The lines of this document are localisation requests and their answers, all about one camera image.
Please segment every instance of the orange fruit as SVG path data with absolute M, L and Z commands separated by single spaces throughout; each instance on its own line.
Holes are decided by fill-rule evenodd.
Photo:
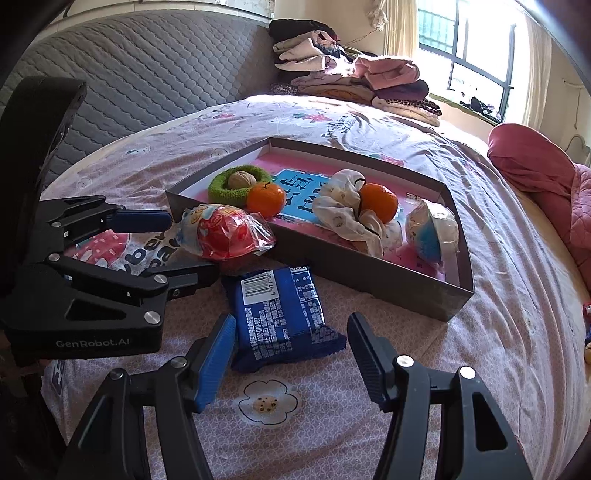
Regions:
M 265 218 L 277 215 L 284 206 L 285 191 L 276 183 L 256 183 L 246 197 L 249 212 L 258 212 Z
M 383 185 L 366 183 L 359 191 L 359 211 L 373 210 L 382 223 L 391 222 L 398 211 L 398 197 Z

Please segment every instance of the window frame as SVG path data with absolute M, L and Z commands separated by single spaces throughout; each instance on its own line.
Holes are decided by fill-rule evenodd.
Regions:
M 431 15 L 437 15 L 434 12 L 429 12 L 428 10 L 422 10 L 423 12 L 429 13 Z M 449 78 L 447 80 L 447 88 L 450 89 L 452 86 L 452 78 L 453 78 L 453 68 L 454 65 L 457 63 L 473 72 L 482 75 L 483 77 L 495 82 L 497 85 L 500 85 L 503 88 L 503 95 L 501 97 L 501 104 L 499 106 L 499 114 L 501 115 L 501 122 L 505 120 L 505 114 L 507 110 L 507 105 L 509 104 L 509 94 L 511 90 L 514 88 L 511 86 L 511 81 L 513 78 L 513 66 L 515 60 L 515 27 L 516 25 L 511 25 L 511 30 L 509 32 L 509 58 L 507 61 L 507 74 L 505 80 L 501 80 L 494 75 L 482 70 L 480 67 L 466 61 L 466 53 L 468 48 L 468 39 L 469 39 L 469 23 L 466 21 L 466 38 L 464 40 L 464 51 L 461 57 L 457 56 L 457 41 L 459 36 L 459 29 L 460 29 L 460 0 L 456 0 L 456 19 L 454 21 L 454 31 L 453 31 L 453 47 L 452 52 L 448 53 L 445 50 L 440 50 L 439 48 L 432 47 L 431 45 L 427 45 L 424 43 L 418 44 L 418 47 L 422 50 L 429 51 L 436 55 L 442 56 L 452 61 L 452 66 L 449 70 Z

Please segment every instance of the blue wrapped toy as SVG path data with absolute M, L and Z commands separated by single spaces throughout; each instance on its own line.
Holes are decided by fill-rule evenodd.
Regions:
M 445 205 L 421 199 L 406 218 L 406 238 L 425 262 L 441 265 L 457 252 L 456 218 Z
M 345 335 L 324 323 L 307 267 L 223 277 L 222 284 L 236 317 L 235 371 L 321 358 L 347 345 Z

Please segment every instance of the green scrunchie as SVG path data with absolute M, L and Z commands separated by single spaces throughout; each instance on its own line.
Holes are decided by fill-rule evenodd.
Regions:
M 217 175 L 209 184 L 207 189 L 209 203 L 221 203 L 223 205 L 232 205 L 234 207 L 246 206 L 246 197 L 250 187 L 238 190 L 229 190 L 226 187 L 228 178 L 236 171 L 245 171 L 256 178 L 256 181 L 270 182 L 271 176 L 262 168 L 253 165 L 242 165 L 241 167 L 229 168 Z

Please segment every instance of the barcode label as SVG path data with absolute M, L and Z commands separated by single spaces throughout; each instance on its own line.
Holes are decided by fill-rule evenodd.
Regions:
M 269 301 L 279 297 L 275 274 L 272 270 L 242 280 L 241 283 L 244 305 Z

